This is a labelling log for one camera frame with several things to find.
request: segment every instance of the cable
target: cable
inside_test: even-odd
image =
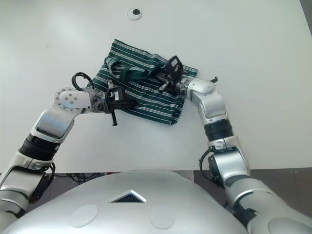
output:
[[[49,186],[51,185],[53,179],[54,179],[54,175],[55,175],[55,169],[56,166],[54,163],[52,163],[49,167],[52,171],[49,179],[44,183],[44,184],[40,184],[41,181],[39,182],[39,185],[37,186],[37,188],[35,189],[35,191],[33,192],[33,194],[29,197],[29,203],[35,203],[37,202],[43,195],[43,193],[49,188]]]
[[[205,177],[207,180],[211,181],[214,183],[213,179],[211,177],[209,177],[204,171],[203,171],[203,162],[204,162],[204,159],[205,157],[210,153],[210,150],[208,149],[203,155],[202,157],[200,158],[199,160],[199,169],[200,169],[200,172],[201,174],[203,175],[203,177]]]
[[[74,182],[80,184],[83,184],[89,180],[99,178],[101,176],[105,176],[106,173],[92,173],[91,175],[87,176],[85,173],[66,173],[66,176],[63,175],[57,175],[57,177],[69,177]]]
[[[85,73],[83,72],[78,72],[76,74],[73,75],[72,77],[72,84],[74,86],[75,89],[77,89],[78,91],[83,91],[78,85],[77,85],[77,82],[76,82],[76,78],[77,77],[83,77],[84,79],[87,79],[89,81],[89,83],[91,84],[91,87],[92,89],[94,89],[94,85],[93,85],[93,81],[92,79]]]

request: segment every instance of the vent grille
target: vent grille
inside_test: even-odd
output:
[[[145,203],[146,199],[138,194],[137,192],[133,190],[128,190],[122,194],[119,194],[118,196],[115,196],[111,200],[108,201],[109,203]]]
[[[139,200],[137,197],[135,197],[132,194],[129,194],[123,198],[120,198],[120,199],[114,201],[114,202],[141,202],[142,203],[141,200]]]

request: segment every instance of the round hole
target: round hole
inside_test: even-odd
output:
[[[134,9],[134,10],[132,11],[132,13],[133,13],[135,16],[141,14],[141,12],[140,12],[139,9]]]

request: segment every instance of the cloth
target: cloth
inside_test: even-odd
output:
[[[107,82],[111,79],[114,85],[125,89],[129,98],[138,102],[137,106],[123,111],[149,120],[175,124],[181,115],[185,97],[173,96],[166,91],[159,93],[158,89],[164,82],[154,78],[166,61],[157,54],[152,55],[115,39],[108,57],[93,79],[94,88],[106,92]],[[195,68],[183,68],[190,77],[198,73]]]

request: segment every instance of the striped fabric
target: striped fabric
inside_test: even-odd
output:
[[[116,39],[105,63],[93,79],[94,87],[106,92],[107,82],[111,79],[114,85],[124,87],[129,98],[138,102],[138,106],[123,111],[149,120],[175,124],[181,114],[184,97],[159,93],[158,89],[164,82],[150,77],[152,71],[166,61],[157,54],[152,55]],[[198,72],[187,66],[184,66],[184,71],[191,77]]]

